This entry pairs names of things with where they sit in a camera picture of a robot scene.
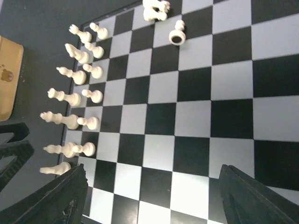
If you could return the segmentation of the white king chess piece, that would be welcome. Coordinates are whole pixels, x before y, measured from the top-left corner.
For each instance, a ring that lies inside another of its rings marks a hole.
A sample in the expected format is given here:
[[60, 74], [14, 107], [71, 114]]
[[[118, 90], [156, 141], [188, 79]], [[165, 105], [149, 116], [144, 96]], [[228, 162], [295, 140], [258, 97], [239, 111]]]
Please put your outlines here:
[[51, 111], [42, 112], [40, 117], [46, 122], [54, 122], [55, 124], [65, 124], [69, 129], [75, 130], [79, 124], [77, 122], [78, 116], [71, 114], [69, 116], [63, 116], [60, 113], [53, 113]]

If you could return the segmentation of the white rook chess piece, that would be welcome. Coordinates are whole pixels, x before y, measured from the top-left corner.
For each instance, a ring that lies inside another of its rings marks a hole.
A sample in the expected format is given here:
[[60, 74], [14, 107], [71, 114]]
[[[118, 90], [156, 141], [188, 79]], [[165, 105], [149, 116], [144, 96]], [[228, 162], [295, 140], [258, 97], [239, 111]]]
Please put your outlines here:
[[81, 42], [83, 44], [87, 43], [87, 42], [91, 42], [92, 40], [92, 35], [90, 32], [83, 32], [83, 31], [80, 31], [79, 28], [74, 25], [74, 24], [71, 24], [70, 27], [69, 27], [69, 31], [74, 34], [74, 35], [77, 35], [79, 36]]

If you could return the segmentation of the white pawn chess piece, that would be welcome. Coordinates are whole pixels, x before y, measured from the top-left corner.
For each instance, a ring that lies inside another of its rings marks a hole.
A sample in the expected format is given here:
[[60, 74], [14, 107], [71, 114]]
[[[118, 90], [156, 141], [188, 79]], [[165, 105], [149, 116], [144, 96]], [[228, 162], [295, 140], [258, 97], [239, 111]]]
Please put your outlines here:
[[101, 28], [99, 27], [96, 23], [91, 22], [89, 27], [91, 28], [91, 30], [93, 30], [94, 32], [97, 33], [97, 37], [100, 40], [105, 40], [108, 37], [108, 30], [106, 28]]

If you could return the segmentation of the white queen chess piece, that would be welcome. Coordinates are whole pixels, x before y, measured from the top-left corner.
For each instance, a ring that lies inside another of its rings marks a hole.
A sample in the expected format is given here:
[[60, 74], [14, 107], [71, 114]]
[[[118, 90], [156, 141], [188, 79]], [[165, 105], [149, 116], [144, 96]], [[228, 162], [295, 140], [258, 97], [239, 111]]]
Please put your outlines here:
[[79, 94], [73, 93], [68, 95], [64, 91], [56, 91], [54, 88], [48, 90], [48, 97], [56, 98], [58, 101], [66, 101], [73, 107], [77, 107], [81, 103], [81, 96]]

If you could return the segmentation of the white bishop chess piece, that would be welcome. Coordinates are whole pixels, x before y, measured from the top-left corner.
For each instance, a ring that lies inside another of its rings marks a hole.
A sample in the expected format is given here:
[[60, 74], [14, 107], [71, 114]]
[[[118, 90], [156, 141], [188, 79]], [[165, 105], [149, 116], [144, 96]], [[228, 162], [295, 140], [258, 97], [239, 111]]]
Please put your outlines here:
[[81, 70], [74, 72], [66, 67], [56, 67], [56, 69], [61, 75], [72, 78], [74, 83], [77, 85], [82, 85], [86, 81], [86, 73]]

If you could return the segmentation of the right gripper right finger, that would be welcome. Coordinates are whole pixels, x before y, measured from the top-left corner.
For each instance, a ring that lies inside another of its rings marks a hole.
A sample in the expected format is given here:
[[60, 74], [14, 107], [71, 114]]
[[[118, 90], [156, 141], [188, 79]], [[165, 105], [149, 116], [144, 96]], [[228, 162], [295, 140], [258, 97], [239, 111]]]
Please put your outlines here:
[[219, 176], [223, 209], [229, 224], [297, 224], [299, 206], [232, 165]]

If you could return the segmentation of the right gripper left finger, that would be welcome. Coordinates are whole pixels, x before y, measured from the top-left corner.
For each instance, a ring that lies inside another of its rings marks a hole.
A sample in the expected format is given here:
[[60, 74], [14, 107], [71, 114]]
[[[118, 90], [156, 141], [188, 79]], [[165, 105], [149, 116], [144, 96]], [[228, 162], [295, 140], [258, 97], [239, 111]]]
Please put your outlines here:
[[0, 212], [2, 224], [79, 224], [87, 195], [84, 165], [72, 167]]

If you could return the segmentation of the white knight chess piece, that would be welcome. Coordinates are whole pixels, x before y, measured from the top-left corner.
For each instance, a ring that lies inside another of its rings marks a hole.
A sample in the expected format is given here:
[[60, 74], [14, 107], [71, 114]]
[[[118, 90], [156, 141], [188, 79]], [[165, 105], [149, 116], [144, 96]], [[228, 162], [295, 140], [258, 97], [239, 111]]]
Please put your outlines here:
[[65, 44], [65, 48], [70, 57], [75, 58], [80, 64], [88, 63], [89, 54], [87, 52], [81, 51], [69, 43]]

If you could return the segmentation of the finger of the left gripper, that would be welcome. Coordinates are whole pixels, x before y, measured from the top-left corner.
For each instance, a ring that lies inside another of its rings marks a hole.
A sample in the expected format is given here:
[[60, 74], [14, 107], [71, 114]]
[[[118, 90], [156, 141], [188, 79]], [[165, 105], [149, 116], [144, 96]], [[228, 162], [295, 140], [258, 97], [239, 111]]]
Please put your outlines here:
[[30, 133], [25, 123], [3, 125], [0, 127], [0, 133], [14, 134], [13, 138], [0, 146], [1, 159], [9, 156], [14, 157], [0, 171], [0, 189], [3, 190], [23, 165], [32, 157], [34, 148], [28, 140], [25, 140]]

